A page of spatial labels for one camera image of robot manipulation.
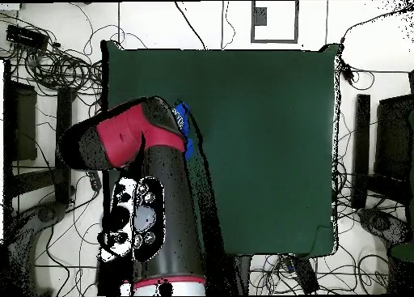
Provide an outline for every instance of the white floor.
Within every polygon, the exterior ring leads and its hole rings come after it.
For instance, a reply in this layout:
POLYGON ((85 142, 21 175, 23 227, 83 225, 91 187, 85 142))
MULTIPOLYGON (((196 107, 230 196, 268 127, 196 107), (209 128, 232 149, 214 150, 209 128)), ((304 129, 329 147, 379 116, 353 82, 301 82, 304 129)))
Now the white floor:
MULTIPOLYGON (((19 18, 36 26, 48 29, 53 32, 57 42, 61 44, 62 49, 72 49, 81 53, 86 53, 92 62, 100 60, 99 43, 101 40, 117 40, 117 3, 92 3, 85 6, 82 3, 75 3, 79 7, 69 3, 47 3, 47 4, 25 4, 19 12, 19 18), (108 26, 99 30, 91 38, 91 27, 97 29, 108 26)), ((305 49, 319 50, 325 43, 339 43, 340 38, 345 31, 355 23, 360 23, 371 19, 382 13, 394 10, 395 3, 388 1, 329 1, 328 3, 328 20, 327 20, 327 1, 300 1, 299 11, 299 39, 296 45, 287 44, 251 44, 251 3, 250 2, 233 2, 225 1, 227 8, 224 27, 223 27, 223 45, 227 49, 305 49)), ((221 48, 222 33, 222 2, 179 2, 183 12, 195 28, 199 36, 205 43, 207 49, 221 48)), ((1 21, 9 21, 9 18, 0 15, 1 21)), ((371 122, 375 121, 376 108, 379 100, 397 95, 410 93, 408 84, 408 75, 405 73, 391 73, 388 71, 411 71, 414 70, 414 32, 408 26, 408 20, 412 20, 412 15, 395 15, 378 19, 374 22, 362 24, 353 28, 346 36, 344 60, 351 66, 363 70, 378 70, 381 73, 374 72, 375 81, 368 91, 358 91, 347 84, 343 79, 340 83, 340 92, 342 95, 340 137, 348 133, 344 121, 349 130, 353 130, 353 115, 356 95, 358 93, 369 93, 371 95, 371 122)), ((8 48, 5 41, 5 30, 8 23, 0 22, 0 47, 8 48)), ((121 34, 120 39, 124 48, 137 49, 144 46, 148 49, 160 48, 182 48, 182 49, 200 49, 201 43, 191 31, 183 16, 175 7, 173 2, 123 2, 120 5, 120 27, 125 33, 121 34)), ((19 77, 25 76, 23 68, 19 69, 19 77)), ((359 81, 356 87, 365 88, 372 82, 372 77, 368 73, 360 73, 359 81)), ((45 90, 48 94, 56 94, 54 91, 45 90)), ((82 99, 91 104, 95 101, 93 93, 82 99)), ((48 114, 56 115, 56 98, 38 97, 39 112, 37 113, 37 123, 49 122, 54 128, 56 120, 45 116, 48 114)), ((75 100, 73 110, 73 123, 88 118, 88 107, 80 100, 75 100)), ((46 158, 51 166, 54 166, 55 150, 55 132, 48 125, 38 125, 36 140, 42 147, 46 158)), ((371 142, 375 139, 375 125, 371 128, 371 142)), ((347 138, 340 142, 340 155, 345 152, 347 138)), ((349 142, 349 149, 344 157, 344 165, 348 172, 352 169, 352 144, 353 139, 349 142)), ((371 144, 370 166, 374 163, 374 144, 371 144)), ((36 162, 20 162, 21 165, 44 166, 42 156, 39 154, 36 162)), ((21 169, 20 172, 29 172, 31 170, 21 169)), ((84 173, 72 172, 72 181, 75 183, 84 173)), ((53 188, 45 188, 32 193, 27 193, 13 202, 14 208, 17 209, 19 203, 20 211, 35 205, 41 197, 53 191, 53 188)), ((78 192, 76 204, 81 204, 89 200, 92 196, 89 180, 83 178, 78 183, 78 192)), ((369 204, 373 205, 378 200, 370 199, 369 204)), ((55 232, 51 243, 53 246, 50 252, 64 265, 71 266, 90 266, 82 268, 82 285, 77 290, 75 280, 78 281, 81 273, 78 268, 69 268, 70 278, 61 290, 60 296, 79 296, 85 293, 85 296, 96 295, 96 287, 90 286, 95 281, 96 254, 98 246, 96 235, 100 231, 100 219, 102 216, 102 196, 95 199, 89 206, 76 210, 73 214, 66 216, 55 227, 55 232), (79 218, 76 222, 77 229, 85 240, 93 244, 82 244, 81 238, 74 230, 74 219, 79 218)), ((348 290, 358 283, 355 293, 365 294, 361 284, 356 280, 353 273, 353 259, 349 253, 358 260, 366 254, 378 254, 385 256, 384 247, 380 240, 367 234, 362 230, 358 222, 343 218, 339 221, 340 245, 338 252, 318 259, 318 273, 320 276, 319 284, 327 289, 336 289, 340 294, 353 294, 348 290), (336 276, 329 273, 330 270, 342 265, 348 265, 337 269, 336 276)), ((56 265, 44 253, 44 248, 49 239, 51 231, 48 229, 42 234, 37 246, 37 265, 56 265)), ((256 256, 253 259, 251 267, 265 268, 271 270, 271 264, 276 257, 269 257, 268 263, 264 267, 265 258, 256 256)), ((378 258, 370 257, 365 259, 361 268, 368 274, 374 274, 378 271, 382 274, 387 273, 387 264, 378 258)), ((54 295, 61 288, 66 280, 67 272, 58 267, 36 267, 37 279, 41 287, 52 287, 54 295)), ((252 273, 250 293, 252 295, 266 295, 269 293, 267 288, 256 290, 253 285, 263 285, 262 273, 252 273)), ((286 285, 295 288, 297 283, 293 279, 284 278, 283 282, 277 282, 277 277, 273 275, 273 281, 277 284, 276 291, 288 290, 286 285)), ((384 288, 372 282, 370 286, 365 286, 371 294, 383 293, 384 288)))

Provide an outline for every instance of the electrical wire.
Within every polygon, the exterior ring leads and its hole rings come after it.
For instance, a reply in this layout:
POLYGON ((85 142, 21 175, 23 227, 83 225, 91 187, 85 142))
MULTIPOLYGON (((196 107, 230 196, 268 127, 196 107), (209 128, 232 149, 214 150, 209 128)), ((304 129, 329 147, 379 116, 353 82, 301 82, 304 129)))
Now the electrical wire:
POLYGON ((229 20, 228 20, 228 18, 227 18, 227 12, 228 12, 228 10, 229 10, 229 4, 230 4, 230 1, 227 1, 226 13, 225 13, 225 15, 224 15, 224 18, 226 19, 226 22, 227 22, 227 23, 231 26, 231 29, 233 29, 233 37, 231 38, 231 41, 230 41, 230 42, 226 43, 226 44, 225 44, 225 46, 224 46, 224 47, 222 47, 222 49, 226 49, 226 47, 227 47, 228 45, 230 45, 230 44, 233 42, 234 37, 236 36, 236 31, 235 31, 235 29, 234 29, 233 25, 229 22, 229 20))
MULTIPOLYGON (((80 178, 78 179, 78 182, 76 183, 75 189, 78 189, 78 183, 79 183, 79 181, 80 181, 81 179, 85 178, 85 177, 87 177, 87 175, 82 176, 82 177, 80 177, 80 178)), ((76 205, 76 196, 77 196, 77 193, 74 195, 74 208, 72 209, 73 213, 74 213, 74 211, 76 210, 76 206, 75 206, 75 205, 76 205)), ((79 233, 79 230, 78 230, 78 228, 76 227, 76 220, 75 220, 75 217, 74 217, 74 224, 73 224, 73 226, 74 226, 74 229, 75 229, 76 233, 78 233, 79 238, 81 238, 82 242, 83 242, 83 241, 85 241, 87 244, 95 244, 95 243, 91 243, 91 242, 89 242, 89 241, 85 240, 85 239, 84 239, 84 235, 81 235, 81 234, 79 233)))
MULTIPOLYGON (((87 46, 90 45, 91 47, 91 39, 97 32, 105 28, 117 28, 117 26, 110 24, 93 31, 91 21, 86 14, 84 15, 86 16, 92 30, 91 36, 85 44, 84 53, 80 53, 73 49, 59 49, 57 46, 53 45, 53 42, 56 43, 56 37, 54 34, 51 36, 49 35, 51 32, 32 26, 31 24, 27 27, 30 27, 30 29, 35 32, 41 32, 42 34, 47 35, 49 40, 46 51, 41 52, 28 47, 23 50, 18 45, 12 44, 9 53, 10 55, 15 56, 18 60, 15 65, 15 70, 18 71, 18 67, 21 65, 19 62, 23 61, 23 66, 28 73, 28 78, 23 78, 23 80, 29 85, 32 85, 33 83, 37 85, 40 92, 36 92, 38 95, 56 96, 44 92, 42 87, 46 87, 53 91, 57 91, 60 87, 71 87, 78 94, 83 95, 96 95, 97 92, 100 93, 102 89, 102 62, 99 61, 91 63, 89 55, 92 54, 92 49, 90 52, 86 52, 87 46), (82 56, 82 58, 75 56, 74 53, 82 56), (94 90, 94 94, 84 92, 88 90, 94 90)), ((120 30, 125 38, 125 32, 122 28, 120 30)), ((128 33, 128 35, 134 36, 141 41, 138 36, 132 33, 128 33)))
POLYGON ((380 19, 380 18, 382 18, 382 17, 387 17, 387 16, 391 16, 391 15, 397 15, 397 14, 403 14, 403 13, 407 13, 407 12, 409 12, 409 11, 414 11, 414 3, 409 3, 409 4, 407 4, 404 8, 402 8, 402 9, 399 9, 399 10, 393 10, 393 11, 390 11, 390 12, 387 12, 387 13, 385 13, 385 14, 380 14, 380 15, 378 15, 378 16, 375 16, 375 17, 373 17, 372 19, 367 19, 366 21, 363 21, 363 22, 359 22, 359 23, 356 23, 356 24, 354 24, 353 26, 351 26, 351 27, 349 27, 346 31, 345 31, 345 33, 344 33, 344 35, 342 36, 342 38, 340 39, 340 43, 341 44, 343 44, 344 43, 344 41, 345 41, 345 37, 346 37, 346 35, 352 30, 352 29, 354 29, 355 27, 357 27, 357 26, 361 26, 362 24, 366 24, 366 23, 369 23, 369 22, 373 22, 373 21, 375 21, 376 19, 380 19))
POLYGON ((49 125, 50 129, 53 130, 54 132, 56 132, 56 130, 52 127, 52 125, 50 124, 50 122, 38 123, 36 126, 38 126, 38 125, 49 125))
POLYGON ((75 287, 78 289, 78 284, 79 284, 81 277, 82 277, 82 271, 78 270, 76 274, 74 275, 74 286, 72 286, 72 288, 68 292, 66 292, 62 297, 66 297, 68 294, 70 294, 75 287))
POLYGON ((55 192, 55 190, 53 190, 53 191, 51 191, 50 193, 48 193, 48 194, 46 194, 46 195, 44 195, 38 202, 37 202, 37 205, 39 206, 40 205, 40 203, 48 196, 48 195, 51 195, 52 193, 54 193, 55 192))
POLYGON ((84 206, 84 205, 86 205, 86 204, 89 204, 90 202, 94 201, 94 200, 95 200, 98 196, 99 196, 99 193, 95 193, 95 194, 94 194, 94 196, 92 196, 92 198, 91 198, 89 201, 86 201, 86 202, 84 202, 84 203, 82 203, 82 204, 80 204, 80 205, 78 205, 78 206, 75 206, 75 207, 74 207, 74 208, 72 208, 71 210, 67 210, 67 211, 65 212, 65 214, 68 214, 68 213, 70 213, 70 212, 74 211, 75 209, 79 209, 80 207, 82 207, 82 206, 84 206))
POLYGON ((82 294, 82 297, 85 297, 85 294, 87 293, 87 291, 89 290, 89 288, 91 287, 91 286, 94 286, 94 285, 96 285, 97 283, 92 283, 89 287, 87 287, 86 288, 86 290, 85 290, 85 292, 82 294))
MULTIPOLYGON (((87 22, 89 23, 89 25, 90 25, 90 27, 91 27, 91 31, 92 31, 92 34, 93 34, 93 32, 94 32, 94 28, 92 27, 92 22, 91 22, 91 20, 89 19, 89 17, 88 17, 88 15, 87 14, 85 14, 85 11, 83 11, 83 9, 79 6, 79 5, 77 5, 77 4, 73 4, 73 3, 71 3, 71 2, 69 2, 69 4, 71 4, 71 5, 73 5, 73 6, 76 6, 83 14, 84 14, 84 16, 87 18, 87 22)), ((92 48, 92 45, 91 45, 91 42, 89 41, 89 45, 90 45, 90 47, 91 47, 91 53, 92 53, 92 50, 93 50, 93 48, 92 48)))
POLYGON ((200 36, 197 34, 196 30, 192 27, 192 25, 190 24, 190 22, 187 19, 187 16, 185 15, 185 13, 181 10, 181 8, 179 7, 177 2, 174 2, 175 7, 179 10, 179 12, 181 13, 181 15, 184 17, 185 22, 187 22, 188 26, 191 28, 192 32, 194 34, 196 34, 198 40, 200 40, 201 44, 203 45, 203 49, 206 50, 207 48, 205 47, 205 44, 203 42, 203 40, 200 38, 200 36))
MULTIPOLYGON (((93 227, 93 226, 99 226, 99 223, 93 223, 91 224, 86 230, 85 230, 85 234, 83 234, 83 236, 81 236, 81 244, 79 246, 79 266, 82 264, 81 263, 81 251, 82 251, 82 244, 83 242, 86 242, 88 244, 99 244, 99 243, 90 243, 89 241, 85 240, 85 235, 89 232, 89 230, 93 227)), ((79 277, 79 288, 78 288, 78 292, 79 292, 79 297, 82 296, 82 268, 79 269, 79 271, 81 272, 81 276, 79 277)))
POLYGON ((299 286, 298 281, 289 271, 289 268, 286 265, 287 259, 289 256, 286 255, 276 255, 277 261, 274 264, 268 262, 268 259, 271 256, 266 256, 264 260, 264 264, 262 268, 259 269, 251 269, 249 271, 249 284, 256 289, 256 295, 263 294, 263 290, 266 289, 268 291, 268 295, 281 295, 281 294, 288 294, 293 293, 294 295, 297 294, 297 291, 300 291, 302 288, 299 286), (266 265, 270 265, 271 269, 266 269, 266 265), (254 284, 251 280, 251 276, 253 273, 261 273, 261 277, 257 284, 254 284), (291 286, 287 281, 295 281, 296 285, 291 286), (280 283, 287 286, 287 291, 278 291, 277 288, 279 287, 280 283))
POLYGON ((355 83, 350 83, 350 85, 351 85, 351 87, 353 87, 354 89, 356 89, 356 90, 358 90, 358 91, 366 91, 366 90, 369 90, 373 85, 374 85, 374 82, 375 82, 375 75, 372 73, 372 72, 370 72, 370 71, 358 71, 358 70, 355 70, 354 71, 357 75, 358 75, 358 81, 359 81, 359 79, 360 79, 360 77, 359 77, 359 72, 366 72, 366 73, 368 73, 368 74, 371 74, 371 76, 372 76, 372 82, 371 82, 371 85, 369 85, 368 87, 365 87, 365 88, 359 88, 359 87, 355 87, 353 84, 355 83))
POLYGON ((52 238, 53 238, 53 233, 54 233, 54 225, 52 226, 52 231, 51 231, 51 233, 50 233, 50 237, 49 237, 49 240, 48 240, 48 243, 46 244, 46 253, 48 254, 48 256, 49 256, 49 258, 50 258, 50 260, 52 260, 54 263, 56 263, 56 264, 58 264, 59 266, 61 266, 63 269, 65 269, 66 270, 66 272, 67 272, 67 277, 66 277, 66 280, 64 281, 64 283, 61 285, 61 288, 59 289, 59 291, 57 292, 57 294, 56 294, 56 297, 59 297, 59 294, 61 293, 61 291, 62 291, 62 289, 64 288, 64 286, 66 285, 66 283, 69 281, 69 278, 70 278, 70 271, 69 271, 69 269, 66 267, 66 266, 64 266, 60 261, 57 261, 55 258, 53 258, 52 257, 52 255, 50 254, 50 251, 49 251, 49 244, 50 244, 50 241, 52 240, 52 238))
POLYGON ((35 108, 36 108, 37 110, 39 110, 39 112, 41 112, 43 115, 45 115, 45 116, 47 116, 47 117, 52 117, 52 118, 57 119, 57 117, 56 117, 56 116, 45 114, 45 113, 44 113, 44 112, 42 112, 39 108, 37 108, 37 107, 35 107, 35 108))
MULTIPOLYGON (((362 280, 362 275, 360 274, 360 272, 361 272, 361 263, 365 260, 365 259, 367 259, 367 258, 370 258, 370 257, 375 257, 375 258, 377 258, 377 259, 381 259, 382 261, 384 261, 387 265, 388 265, 388 261, 386 260, 386 259, 384 259, 383 257, 381 257, 381 256, 379 256, 378 254, 367 254, 366 256, 363 256, 360 260, 359 260, 359 262, 358 262, 358 264, 357 264, 357 270, 358 270, 358 277, 359 277, 359 280, 360 280, 360 283, 361 283, 361 286, 362 286, 362 289, 364 290, 364 292, 367 294, 367 295, 369 295, 370 293, 366 290, 366 288, 365 288, 365 285, 367 285, 366 283, 364 283, 364 281, 362 280)), ((381 286, 384 286, 381 282, 378 282, 378 281, 375 281, 375 282, 377 282, 379 285, 381 285, 381 286)))
MULTIPOLYGON (((83 212, 76 218, 76 220, 75 220, 75 222, 77 222, 81 217, 82 217, 82 215, 85 213, 85 211, 87 210, 87 207, 91 204, 91 202, 93 201, 93 200, 95 200, 96 199, 96 197, 98 196, 98 193, 95 193, 94 194, 94 196, 92 196, 92 198, 89 200, 89 201, 87 201, 87 202, 85 202, 84 204, 81 204, 80 206, 84 206, 85 204, 87 205, 86 207, 85 207, 85 209, 83 210, 83 212)), ((66 229, 66 231, 64 231, 56 240, 54 240, 50 245, 49 245, 49 248, 51 248, 64 234, 66 234, 69 230, 70 230, 70 228, 72 228, 74 225, 72 224, 68 229, 66 229)), ((37 260, 37 259, 39 259, 39 257, 42 255, 42 254, 44 254, 46 252, 46 250, 44 250, 41 254, 39 254, 36 258, 35 258, 35 261, 37 260)))

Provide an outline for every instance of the green table surface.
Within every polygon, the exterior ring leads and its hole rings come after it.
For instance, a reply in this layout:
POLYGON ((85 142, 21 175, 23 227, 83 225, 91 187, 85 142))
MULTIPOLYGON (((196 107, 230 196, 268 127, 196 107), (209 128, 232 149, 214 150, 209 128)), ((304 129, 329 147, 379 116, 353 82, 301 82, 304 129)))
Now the green table surface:
POLYGON ((152 95, 190 107, 228 253, 331 254, 338 45, 322 52, 106 46, 109 108, 152 95))

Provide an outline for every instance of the blue object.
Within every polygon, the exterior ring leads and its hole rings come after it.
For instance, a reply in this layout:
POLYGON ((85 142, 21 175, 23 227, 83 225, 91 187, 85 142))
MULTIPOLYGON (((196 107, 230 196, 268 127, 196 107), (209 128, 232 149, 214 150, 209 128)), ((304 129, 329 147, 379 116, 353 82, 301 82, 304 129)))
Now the blue object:
POLYGON ((180 103, 174 108, 175 119, 177 120, 178 126, 181 130, 181 133, 186 137, 186 146, 185 146, 185 159, 189 160, 194 153, 194 147, 192 145, 192 139, 188 137, 190 132, 190 127, 188 123, 188 111, 189 106, 186 103, 180 103))

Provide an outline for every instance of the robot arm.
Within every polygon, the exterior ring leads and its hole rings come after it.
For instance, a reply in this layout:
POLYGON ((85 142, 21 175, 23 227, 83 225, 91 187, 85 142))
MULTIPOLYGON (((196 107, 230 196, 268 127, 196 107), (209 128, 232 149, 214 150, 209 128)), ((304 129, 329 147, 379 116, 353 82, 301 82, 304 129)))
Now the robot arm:
POLYGON ((173 295, 205 294, 184 136, 167 102, 130 100, 80 122, 64 133, 58 150, 71 168, 124 170, 99 242, 101 264, 145 263, 143 280, 126 280, 131 295, 155 293, 165 282, 173 295))

